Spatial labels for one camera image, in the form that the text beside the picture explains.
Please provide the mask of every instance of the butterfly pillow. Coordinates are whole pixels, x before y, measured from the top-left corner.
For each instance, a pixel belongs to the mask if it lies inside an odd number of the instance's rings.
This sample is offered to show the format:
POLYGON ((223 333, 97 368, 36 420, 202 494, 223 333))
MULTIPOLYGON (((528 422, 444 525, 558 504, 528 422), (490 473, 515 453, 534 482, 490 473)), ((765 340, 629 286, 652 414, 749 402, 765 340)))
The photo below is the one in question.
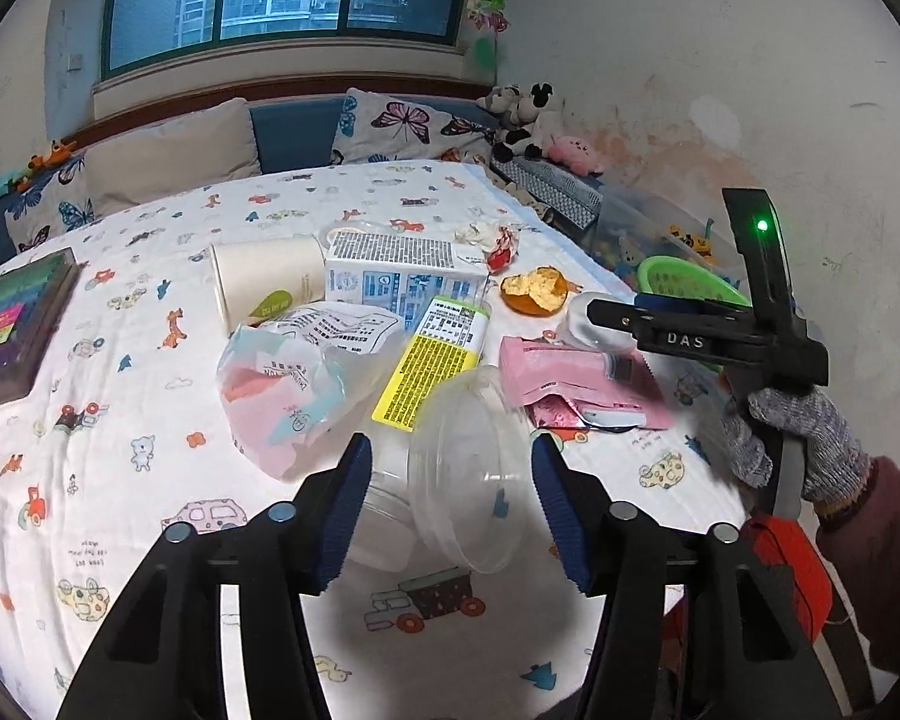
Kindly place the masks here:
POLYGON ((490 159, 493 130, 429 105, 350 89, 333 141, 337 163, 490 159))
POLYGON ((83 158, 77 157, 15 196, 7 207, 7 232, 18 253, 96 220, 83 158))

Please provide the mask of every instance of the decorative flower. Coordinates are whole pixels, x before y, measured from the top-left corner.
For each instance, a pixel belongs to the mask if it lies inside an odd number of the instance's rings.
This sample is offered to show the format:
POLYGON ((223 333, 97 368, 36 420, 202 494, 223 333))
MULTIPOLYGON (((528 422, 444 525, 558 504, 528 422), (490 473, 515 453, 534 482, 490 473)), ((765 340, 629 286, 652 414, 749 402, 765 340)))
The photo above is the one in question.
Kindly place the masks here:
POLYGON ((477 29, 486 27, 500 33, 509 26, 504 16, 505 8, 506 0, 466 0, 466 17, 477 29))

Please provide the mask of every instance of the bedsheet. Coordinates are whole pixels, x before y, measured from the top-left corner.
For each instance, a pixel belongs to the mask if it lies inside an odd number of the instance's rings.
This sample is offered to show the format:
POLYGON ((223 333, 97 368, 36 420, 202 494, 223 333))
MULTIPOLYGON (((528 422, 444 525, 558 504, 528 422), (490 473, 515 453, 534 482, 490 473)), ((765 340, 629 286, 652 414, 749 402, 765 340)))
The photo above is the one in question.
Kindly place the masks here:
MULTIPOLYGON (((239 525, 298 487, 266 477, 233 446, 214 386, 226 332, 209 245, 316 232, 347 218, 437 237, 502 218, 521 226, 511 271, 554 265, 581 288, 629 295, 478 167, 438 162, 324 167, 203 187, 1 266, 0 273, 63 247, 84 263, 34 390, 0 406, 0 677, 36 720, 55 717, 101 619, 163 527, 196 509, 214 527, 239 525)), ((559 323, 511 312, 497 279, 487 300, 491 364, 502 336, 547 337, 559 323)), ((742 522, 738 491, 715 470, 722 403, 712 374, 670 358, 652 357, 650 366, 676 426, 581 434, 564 446, 568 463, 663 524, 702 532, 716 521, 742 522), (677 483, 641 476, 677 461, 677 483)), ((406 447, 381 440, 374 451, 406 447)), ((322 467, 335 461, 324 458, 322 467)), ((580 686, 602 601, 583 598, 564 578, 532 494, 528 505, 521 550, 498 574, 456 570, 419 545, 402 574, 346 562, 327 593, 304 599, 333 717, 524 720, 580 686), (447 580, 480 603, 467 613, 438 608, 414 634, 396 626, 407 589, 447 580)), ((677 597, 669 592, 667 604, 677 597)), ((240 720, 248 713, 229 594, 221 631, 230 714, 240 720)))

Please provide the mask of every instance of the screw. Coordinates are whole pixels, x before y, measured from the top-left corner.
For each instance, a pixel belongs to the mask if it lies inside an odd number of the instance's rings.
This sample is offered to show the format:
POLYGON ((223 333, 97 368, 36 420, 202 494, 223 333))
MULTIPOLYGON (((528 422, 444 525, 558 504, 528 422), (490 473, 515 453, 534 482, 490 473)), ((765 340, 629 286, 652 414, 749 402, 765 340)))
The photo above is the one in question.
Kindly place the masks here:
POLYGON ((725 544, 732 544, 740 538, 740 531, 728 522, 719 522, 713 526, 713 538, 725 544))
POLYGON ((296 507, 292 503, 281 501, 273 504, 267 511, 266 516, 274 522, 287 522, 296 517, 296 507))
POLYGON ((610 515, 627 522, 636 519, 637 509, 629 501, 614 501, 610 504, 610 515))
POLYGON ((190 535, 191 527, 184 522, 175 522, 163 532, 163 538, 172 544, 178 544, 190 535))

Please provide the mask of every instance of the knitted glove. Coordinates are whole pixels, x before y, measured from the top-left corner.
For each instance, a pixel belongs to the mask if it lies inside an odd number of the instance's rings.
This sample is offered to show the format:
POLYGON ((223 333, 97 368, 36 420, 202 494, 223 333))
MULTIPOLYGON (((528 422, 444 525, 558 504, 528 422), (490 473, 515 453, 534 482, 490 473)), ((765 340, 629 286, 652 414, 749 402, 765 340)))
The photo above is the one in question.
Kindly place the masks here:
MULTIPOLYGON (((869 478, 871 459, 821 389, 814 388, 803 397, 761 389, 751 393, 748 403, 749 412, 761 422, 807 439, 803 498, 814 504, 818 514, 828 517, 860 496, 869 478)), ((730 444, 733 473, 751 488, 765 487, 770 482, 770 459, 732 399, 725 409, 724 433, 730 444)))

